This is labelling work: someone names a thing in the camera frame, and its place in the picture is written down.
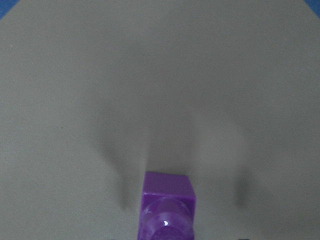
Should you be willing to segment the purple toy block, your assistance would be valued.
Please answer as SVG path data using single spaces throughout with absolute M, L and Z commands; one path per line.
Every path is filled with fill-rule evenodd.
M 194 240 L 196 194 L 190 178 L 147 171 L 144 175 L 138 240 Z

